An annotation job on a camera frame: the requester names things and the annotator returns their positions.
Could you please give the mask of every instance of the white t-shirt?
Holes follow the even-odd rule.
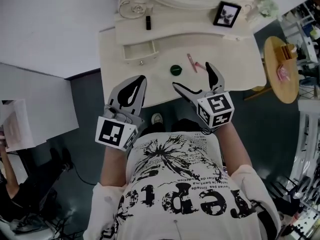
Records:
[[[126,180],[124,187],[94,187],[85,240],[270,240],[280,230],[257,173],[248,165],[224,173],[213,134],[139,138]]]

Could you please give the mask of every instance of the black picture frame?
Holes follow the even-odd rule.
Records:
[[[226,24],[222,24],[222,23],[218,22],[219,19],[220,19],[220,16],[221,16],[222,13],[223,13],[223,10],[224,10],[224,7],[225,7],[225,6],[232,7],[232,8],[236,8],[236,9],[237,9],[236,13],[234,14],[234,16],[233,16],[233,18],[232,18],[231,23],[229,23],[229,24],[227,24],[227,23],[226,23]],[[241,7],[240,5],[237,5],[237,4],[234,4],[234,3],[229,3],[229,2],[223,2],[223,1],[221,1],[220,4],[219,4],[218,10],[217,10],[216,16],[215,16],[215,18],[214,18],[213,25],[215,25],[215,26],[221,26],[221,27],[226,27],[226,28],[232,28],[232,27],[234,26],[235,22],[236,22],[236,19],[237,19],[238,15],[239,15],[240,11],[241,11],[241,8],[242,8],[242,7]]]

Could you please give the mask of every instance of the gray floor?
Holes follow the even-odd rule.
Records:
[[[268,28],[271,34],[265,31],[256,34],[260,48],[268,36],[276,35],[272,24]],[[47,143],[33,148],[32,155],[36,164],[41,165],[50,159],[51,147],[59,151],[66,147],[82,178],[96,183],[100,177],[104,157],[104,147],[94,141],[97,119],[102,115],[104,108],[101,74],[95,73],[72,80],[71,87],[79,129],[52,138]],[[231,98],[235,106],[232,121],[247,148],[253,167],[266,182],[278,179],[282,175],[289,176],[298,141],[297,101],[284,104],[272,91],[255,99],[243,101],[243,98],[250,94],[251,91],[231,92]],[[162,113],[167,130],[172,123],[182,118],[201,123],[183,99],[144,108],[141,115],[146,121],[150,121],[155,112]],[[75,170],[72,170],[63,174],[54,188],[58,192],[62,210],[73,214],[67,231],[86,229],[91,211],[93,187],[81,182]]]

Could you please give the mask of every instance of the white sneaker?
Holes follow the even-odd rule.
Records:
[[[164,120],[163,120],[162,115],[160,113],[155,113],[152,115],[151,124],[154,125],[155,123],[161,123],[161,124],[164,123]]]

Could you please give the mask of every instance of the vanity table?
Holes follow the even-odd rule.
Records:
[[[242,11],[232,28],[215,26],[220,1],[236,3]],[[209,89],[208,74],[193,70],[194,62],[212,63],[223,75],[226,91],[243,91],[266,84],[261,55],[246,21],[253,0],[118,0],[115,29],[99,33],[103,94],[127,78],[144,75],[144,107],[179,98],[172,82],[191,90]],[[151,30],[146,30],[146,16]],[[179,76],[170,68],[182,67]]]

